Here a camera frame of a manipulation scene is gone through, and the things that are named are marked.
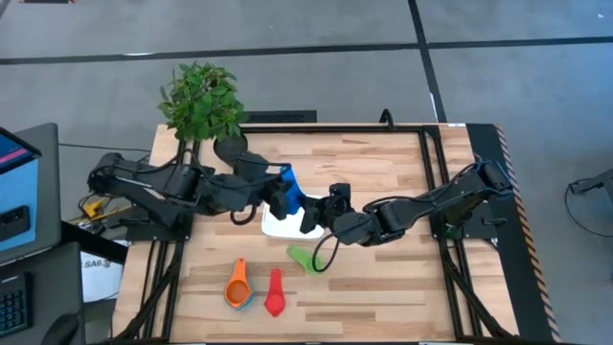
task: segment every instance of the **gray floor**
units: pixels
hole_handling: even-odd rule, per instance
[[[613,5],[571,0],[419,0],[429,41],[613,35]],[[416,42],[403,0],[11,1],[0,58],[322,44]],[[432,51],[449,122],[497,123],[528,208],[562,339],[609,343],[613,240],[566,216],[568,182],[613,168],[613,44]],[[418,51],[218,57],[250,110],[316,109],[320,122],[433,122]],[[0,66],[1,126],[56,122],[66,143],[149,148],[159,85],[178,60]],[[77,214],[103,151],[61,148],[62,215]],[[126,153],[128,157],[141,155]],[[573,198],[578,218],[613,234],[602,193]],[[88,325],[104,337],[107,320]]]

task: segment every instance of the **orange measuring cup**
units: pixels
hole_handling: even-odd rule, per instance
[[[230,307],[239,310],[249,303],[252,295],[253,291],[247,282],[247,264],[244,258],[238,258],[223,297]]]

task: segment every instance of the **butcher block tabletop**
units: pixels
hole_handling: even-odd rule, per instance
[[[441,136],[450,175],[474,161],[465,127],[441,126]],[[330,184],[350,183],[356,210],[376,198],[427,191],[415,133],[250,133],[247,138],[249,149],[268,161],[291,163],[306,194],[326,196]],[[168,161],[177,146],[174,132],[159,126],[150,164]],[[429,148],[436,164],[434,146]],[[201,143],[199,159],[218,173],[231,171],[215,156],[212,141]],[[329,270],[310,276],[285,250],[289,245],[312,250],[317,242],[266,237],[261,212],[262,207],[244,226],[234,225],[227,214],[194,218],[181,265],[172,342],[454,339],[439,247],[426,218],[398,241],[368,248],[341,244]],[[116,333],[141,306],[150,245],[136,242],[129,248],[113,317]],[[333,246],[334,241],[328,241],[321,250],[324,262]],[[516,334],[498,252],[482,240],[466,240],[465,249],[475,292],[500,324]],[[254,296],[245,308],[233,310],[223,290],[239,257],[247,262]],[[150,276],[154,267],[149,268]],[[278,317],[263,305],[273,268],[283,272],[286,306]],[[460,291],[458,296],[465,333],[470,334],[465,299]],[[154,336],[162,330],[165,305],[166,295],[158,305]]]

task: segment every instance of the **white plate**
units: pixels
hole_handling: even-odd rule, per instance
[[[284,220],[278,220],[270,213],[270,207],[264,203],[264,215],[261,218],[261,231],[266,236],[288,239],[315,241],[324,236],[324,228],[317,225],[308,234],[300,232],[300,224],[305,216],[305,210],[301,207],[295,215],[287,215]]]

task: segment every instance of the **black keyboard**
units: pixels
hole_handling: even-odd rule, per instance
[[[2,277],[0,281],[0,338],[32,326],[32,274]]]

